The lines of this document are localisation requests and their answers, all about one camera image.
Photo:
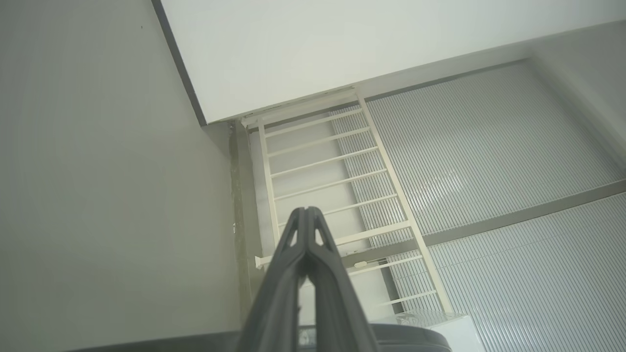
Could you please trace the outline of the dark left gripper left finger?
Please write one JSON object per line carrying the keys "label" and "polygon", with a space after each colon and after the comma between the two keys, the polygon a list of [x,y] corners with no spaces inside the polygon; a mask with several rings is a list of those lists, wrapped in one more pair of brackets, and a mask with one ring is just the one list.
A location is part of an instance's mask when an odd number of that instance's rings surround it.
{"label": "dark left gripper left finger", "polygon": [[304,208],[291,212],[241,330],[239,352],[295,352],[299,345],[300,265],[305,254]]}

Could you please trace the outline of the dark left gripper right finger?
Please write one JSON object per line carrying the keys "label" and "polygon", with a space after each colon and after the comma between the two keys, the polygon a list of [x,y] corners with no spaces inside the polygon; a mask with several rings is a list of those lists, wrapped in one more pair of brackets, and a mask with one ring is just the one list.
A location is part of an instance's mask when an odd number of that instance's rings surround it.
{"label": "dark left gripper right finger", "polygon": [[378,352],[338,248],[320,209],[307,209],[307,276],[315,287],[316,350]]}

